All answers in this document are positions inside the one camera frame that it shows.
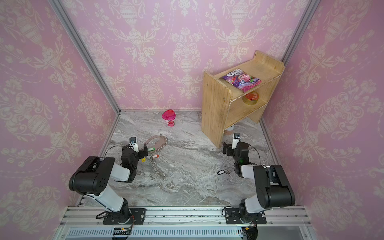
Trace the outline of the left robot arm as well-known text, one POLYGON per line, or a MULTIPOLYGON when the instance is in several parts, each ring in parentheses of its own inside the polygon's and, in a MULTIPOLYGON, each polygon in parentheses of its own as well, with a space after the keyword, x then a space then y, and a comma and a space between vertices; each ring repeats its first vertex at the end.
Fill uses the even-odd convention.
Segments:
POLYGON ((104 207, 96 219, 104 225, 142 225, 146 216, 145 208, 129 207, 128 200, 119 196, 109 185, 112 179, 119 183, 132 183, 137 175, 139 160, 148 156, 148 147, 140 150, 135 138, 122 147, 122 163, 115 163, 111 157, 88 157, 76 170, 69 181, 69 189, 85 195, 104 207))

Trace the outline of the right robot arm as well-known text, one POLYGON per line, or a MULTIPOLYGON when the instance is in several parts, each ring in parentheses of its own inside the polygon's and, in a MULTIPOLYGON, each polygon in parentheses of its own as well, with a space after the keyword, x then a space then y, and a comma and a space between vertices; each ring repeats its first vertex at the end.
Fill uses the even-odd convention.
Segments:
POLYGON ((250 145, 244 142, 223 144, 223 154, 234 159, 234 172, 241 178, 255 182, 256 193, 241 200, 237 213, 228 213, 228 223, 264 224, 266 210, 294 206, 296 196, 286 173, 280 165, 253 164, 249 158, 250 145))

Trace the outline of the black key tag with key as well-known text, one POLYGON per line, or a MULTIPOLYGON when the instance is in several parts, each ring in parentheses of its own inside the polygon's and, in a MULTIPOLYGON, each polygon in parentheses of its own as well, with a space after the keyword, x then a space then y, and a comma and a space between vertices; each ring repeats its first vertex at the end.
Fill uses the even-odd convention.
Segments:
POLYGON ((230 175, 230 171, 228 171, 228 170, 220 170, 220 171, 217 172, 217 174, 218 175, 224 175, 224 174, 230 175))

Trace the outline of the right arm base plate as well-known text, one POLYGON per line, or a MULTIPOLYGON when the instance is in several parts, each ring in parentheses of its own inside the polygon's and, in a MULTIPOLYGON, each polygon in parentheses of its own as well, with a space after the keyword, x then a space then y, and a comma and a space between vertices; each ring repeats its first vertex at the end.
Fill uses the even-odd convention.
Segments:
POLYGON ((239 208, 223 208, 222 215, 228 225, 264 225, 267 223, 264 212, 249 214, 239 208))

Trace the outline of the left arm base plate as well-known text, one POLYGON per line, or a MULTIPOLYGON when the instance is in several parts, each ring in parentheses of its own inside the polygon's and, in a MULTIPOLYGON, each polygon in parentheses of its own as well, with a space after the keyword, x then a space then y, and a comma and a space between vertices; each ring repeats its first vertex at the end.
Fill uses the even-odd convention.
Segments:
POLYGON ((104 225, 143 225, 146 218, 145 208, 133 208, 123 215, 120 213, 106 212, 103 220, 104 225))

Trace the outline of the metal key organizer plate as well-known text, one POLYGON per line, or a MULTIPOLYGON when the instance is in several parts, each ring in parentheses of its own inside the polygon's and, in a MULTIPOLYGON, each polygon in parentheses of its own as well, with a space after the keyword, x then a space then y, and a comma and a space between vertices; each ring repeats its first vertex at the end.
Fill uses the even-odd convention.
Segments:
POLYGON ((145 141, 145 144, 147 145, 148 149, 156 148, 155 151, 150 152, 148 150, 149 157, 152 155, 159 155, 160 151, 167 145, 167 143, 168 143, 168 139, 166 136, 163 136, 163 135, 156 135, 147 139, 145 141))

